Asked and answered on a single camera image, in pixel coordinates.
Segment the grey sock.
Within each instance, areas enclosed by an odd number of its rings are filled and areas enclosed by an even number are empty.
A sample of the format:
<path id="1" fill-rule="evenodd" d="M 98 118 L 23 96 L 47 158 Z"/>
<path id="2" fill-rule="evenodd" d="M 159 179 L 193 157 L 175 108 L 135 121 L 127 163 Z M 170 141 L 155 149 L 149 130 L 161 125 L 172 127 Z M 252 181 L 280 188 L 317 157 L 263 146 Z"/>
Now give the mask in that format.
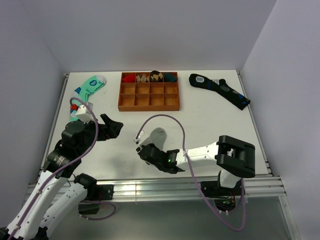
<path id="1" fill-rule="evenodd" d="M 150 134 L 150 139 L 152 143 L 160 150 L 163 150 L 166 138 L 167 138 L 167 133 L 161 127 L 155 128 Z"/>

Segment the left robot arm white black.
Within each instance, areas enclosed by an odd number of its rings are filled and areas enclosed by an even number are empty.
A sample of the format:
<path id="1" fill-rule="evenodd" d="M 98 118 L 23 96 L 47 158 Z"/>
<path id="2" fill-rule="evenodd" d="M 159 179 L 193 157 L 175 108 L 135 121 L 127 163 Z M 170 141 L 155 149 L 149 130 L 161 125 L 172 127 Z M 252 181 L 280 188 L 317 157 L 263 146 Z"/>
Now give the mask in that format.
<path id="1" fill-rule="evenodd" d="M 61 133 L 61 139 L 47 156 L 43 171 L 33 192 L 14 220 L 0 230 L 2 240 L 47 240 L 58 221 L 83 200 L 94 200 L 98 194 L 97 180 L 85 173 L 75 177 L 66 193 L 53 203 L 58 191 L 81 164 L 97 141 L 115 139 L 123 123 L 101 114 L 99 124 L 89 121 L 71 121 Z"/>

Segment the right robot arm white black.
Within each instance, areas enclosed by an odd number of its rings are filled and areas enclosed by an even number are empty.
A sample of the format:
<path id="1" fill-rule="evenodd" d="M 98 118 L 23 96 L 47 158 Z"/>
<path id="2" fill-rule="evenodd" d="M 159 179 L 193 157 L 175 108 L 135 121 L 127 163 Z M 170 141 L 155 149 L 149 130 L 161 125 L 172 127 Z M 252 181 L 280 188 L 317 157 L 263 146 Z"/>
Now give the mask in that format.
<path id="1" fill-rule="evenodd" d="M 241 179 L 256 176 L 255 146 L 227 135 L 217 142 L 186 151 L 182 149 L 163 151 L 156 147 L 151 137 L 143 133 L 136 140 L 136 152 L 147 165 L 168 174 L 182 173 L 196 167 L 219 166 L 217 180 L 202 181 L 201 191 L 207 198 L 223 198 L 241 195 Z"/>

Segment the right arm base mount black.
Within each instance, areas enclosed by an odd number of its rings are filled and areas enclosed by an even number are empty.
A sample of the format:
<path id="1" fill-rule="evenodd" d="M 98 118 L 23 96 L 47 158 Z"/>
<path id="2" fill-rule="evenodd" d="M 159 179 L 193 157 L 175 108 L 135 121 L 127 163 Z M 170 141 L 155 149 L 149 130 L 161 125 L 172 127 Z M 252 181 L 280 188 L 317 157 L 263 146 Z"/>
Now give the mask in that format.
<path id="1" fill-rule="evenodd" d="M 201 191 L 206 198 L 214 199 L 215 207 L 222 212 L 233 211 L 237 206 L 236 197 L 242 195 L 239 180 L 234 188 L 221 187 L 218 181 L 201 181 Z"/>

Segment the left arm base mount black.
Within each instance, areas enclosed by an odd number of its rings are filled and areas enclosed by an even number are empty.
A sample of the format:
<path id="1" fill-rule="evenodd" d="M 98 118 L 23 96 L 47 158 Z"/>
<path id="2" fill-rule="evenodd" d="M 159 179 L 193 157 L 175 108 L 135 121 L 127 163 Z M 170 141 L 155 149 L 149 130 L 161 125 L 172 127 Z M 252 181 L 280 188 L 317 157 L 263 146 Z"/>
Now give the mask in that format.
<path id="1" fill-rule="evenodd" d="M 74 183 L 80 184 L 87 190 L 85 201 L 93 201 L 99 203 L 80 203 L 78 205 L 78 212 L 83 217 L 89 217 L 89 215 L 96 215 L 102 207 L 100 202 L 109 201 L 113 198 L 114 186 L 112 184 L 97 185 L 97 180 L 85 173 L 74 176 Z"/>

